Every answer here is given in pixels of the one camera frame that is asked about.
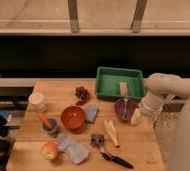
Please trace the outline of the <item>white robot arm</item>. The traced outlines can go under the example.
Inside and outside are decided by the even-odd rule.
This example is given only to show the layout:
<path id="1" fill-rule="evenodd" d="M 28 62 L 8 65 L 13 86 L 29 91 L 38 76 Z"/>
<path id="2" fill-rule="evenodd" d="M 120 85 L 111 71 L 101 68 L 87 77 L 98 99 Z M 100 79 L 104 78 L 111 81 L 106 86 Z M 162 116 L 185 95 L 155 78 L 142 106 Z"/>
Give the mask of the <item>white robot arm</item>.
<path id="1" fill-rule="evenodd" d="M 143 116 L 154 119 L 165 105 L 179 109 L 165 171 L 190 171 L 190 78 L 153 73 L 145 79 L 145 88 L 147 92 L 138 104 Z"/>

